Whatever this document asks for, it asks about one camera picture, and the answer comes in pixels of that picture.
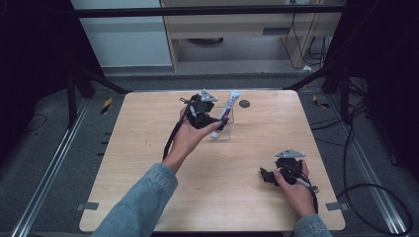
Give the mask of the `silver metal floor rail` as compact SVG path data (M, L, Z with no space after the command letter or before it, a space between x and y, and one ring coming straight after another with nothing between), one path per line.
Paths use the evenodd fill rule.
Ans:
M349 123L345 123L340 115L339 100L335 96L328 96L327 99L329 100L331 110L339 119L339 125L342 128L343 133L347 136L343 152L342 191L342 196L347 201L347 205L361 221L370 226L374 231L386 235L387 237L411 237L410 232L413 218L410 215L410 212L407 208L404 208L405 215L408 217L408 221L404 222L401 214L396 208L397 204L403 206L403 202L397 201L397 196L384 186L372 167L372 164L369 162L361 143L356 137L353 121L356 114L361 112L366 105L363 103L356 104L353 107L353 110L349 112ZM349 173L347 171L347 162L349 157L353 158L356 162L359 169L359 175L364 179L362 183L351 186L348 185L347 178ZM367 189L371 193L374 204L384 221L385 228L374 225L371 220L368 220L370 215L362 215L361 210L355 206L355 197L351 196L350 192L354 192L356 189Z
M76 119L73 124L65 130L65 133L60 140L42 179L39 182L29 204L27 205L24 213L15 225L10 237L27 237L30 230L42 208L47 194L55 180L55 177L64 161L68 150L79 130L79 127L85 118L86 111L90 105L90 99L82 99L80 108L76 110Z

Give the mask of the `white purple toothpaste tube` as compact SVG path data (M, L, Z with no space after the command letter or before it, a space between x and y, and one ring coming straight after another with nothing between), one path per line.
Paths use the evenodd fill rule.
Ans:
M237 99L241 96L239 91L232 90L229 93L229 97L225 105L223 106L221 113L219 114L219 119L229 118L229 115L233 109L233 106ZM212 138L219 138L219 135L222 133L222 130L215 130L210 136Z

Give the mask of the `clear glass cup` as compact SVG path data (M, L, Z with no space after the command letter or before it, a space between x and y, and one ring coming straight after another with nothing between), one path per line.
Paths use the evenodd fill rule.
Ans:
M219 118L223 112L223 106L215 106L210 115L214 118ZM231 138L231 133L233 130L234 125L234 112L230 112L228 115L228 122L227 125L223 128L223 130L216 130L215 132L209 134L207 136L207 140L210 141L226 141Z

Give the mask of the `black metal stand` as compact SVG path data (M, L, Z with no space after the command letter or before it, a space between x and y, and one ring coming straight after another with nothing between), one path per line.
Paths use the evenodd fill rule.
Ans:
M297 91L318 78L324 79L321 86L323 93L331 94L340 90L340 115L345 123L349 123L349 71L343 63L327 62L304 79L285 87L285 90Z
M68 105L68 128L71 128L77 119L77 106L75 92L79 91L83 98L93 98L95 90L90 81L93 80L99 84L111 89L119 94L130 93L130 90L124 89L104 76L94 73L84 67L70 69L66 76L67 105Z

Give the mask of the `grey table bracket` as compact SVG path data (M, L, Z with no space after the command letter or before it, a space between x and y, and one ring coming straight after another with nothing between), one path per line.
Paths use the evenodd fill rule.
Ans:
M332 210L343 210L343 211L346 211L346 210L349 209L349 206L346 203L326 202L325 205L326 205L326 208L329 211L332 211Z
M78 211L84 211L86 209L88 210L96 210L98 208L99 204L97 202L90 202L90 201L86 201L83 203L78 203L76 206L76 209Z

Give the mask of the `black curtain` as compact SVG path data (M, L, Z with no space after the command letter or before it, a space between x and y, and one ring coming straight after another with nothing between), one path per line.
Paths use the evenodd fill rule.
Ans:
M0 0L0 164L37 102L66 87L68 57L53 49L55 40L64 41L78 66L103 74L80 21L47 14L72 8L70 0Z
M396 160L419 183L419 0L347 0L327 58L368 83L367 103Z

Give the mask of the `white cabinet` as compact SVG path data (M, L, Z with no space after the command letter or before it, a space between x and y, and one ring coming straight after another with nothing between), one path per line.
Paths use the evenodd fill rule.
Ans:
M70 0L75 10L160 8L159 0ZM81 18L102 68L171 66L162 17Z

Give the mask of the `yellow black tape strip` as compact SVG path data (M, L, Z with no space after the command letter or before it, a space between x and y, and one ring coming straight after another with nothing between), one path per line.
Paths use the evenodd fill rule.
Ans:
M329 103L324 95L313 95L312 102L322 109L329 109Z
M109 107L110 107L112 101L113 101L113 98L107 98L105 100L104 105L103 105L103 107L101 109L101 115L105 115L107 113L107 111L109 110Z

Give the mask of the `person's right hand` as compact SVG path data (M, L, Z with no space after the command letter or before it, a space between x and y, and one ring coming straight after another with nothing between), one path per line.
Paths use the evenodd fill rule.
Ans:
M299 218L316 213L311 191L307 187L299 183L290 185L279 170L274 172L274 176Z

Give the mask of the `person's left hand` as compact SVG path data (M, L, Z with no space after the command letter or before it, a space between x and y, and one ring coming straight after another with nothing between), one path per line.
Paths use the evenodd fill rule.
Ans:
M218 129L220 121L213 122L204 128L196 129L183 118L185 108L180 111L180 121L173 137L171 148L162 163L170 168L174 174L178 172L186 158L191 154L201 140Z

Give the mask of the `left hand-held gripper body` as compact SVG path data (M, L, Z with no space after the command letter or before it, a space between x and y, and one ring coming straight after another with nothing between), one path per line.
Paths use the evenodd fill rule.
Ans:
M217 118L210 116L210 111L214 107L217 97L211 95L206 89L200 94L191 97L188 110L188 121L196 129L201 129L216 122Z

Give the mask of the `light wooden desk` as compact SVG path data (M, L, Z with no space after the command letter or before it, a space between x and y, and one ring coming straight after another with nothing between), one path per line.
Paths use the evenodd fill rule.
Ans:
M159 0L163 8L205 6L334 5L346 0ZM339 13L244 14L167 16L166 33L174 46L185 39L278 37L292 66L305 64L311 41L332 37L341 19Z

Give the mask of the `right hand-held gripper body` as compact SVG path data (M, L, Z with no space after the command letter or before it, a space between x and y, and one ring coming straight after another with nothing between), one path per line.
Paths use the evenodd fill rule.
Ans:
M292 149L286 149L276 154L276 166L288 184L294 185L301 177L304 156L304 153Z

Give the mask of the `black horizontal frame bar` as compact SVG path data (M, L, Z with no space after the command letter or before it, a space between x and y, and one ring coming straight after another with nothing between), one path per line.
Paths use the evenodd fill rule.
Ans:
M78 18L112 17L159 17L199 15L244 15L244 14L294 14L294 13L341 13L347 6L334 5L263 5L263 6L205 6L132 9L87 9L61 11L61 14Z

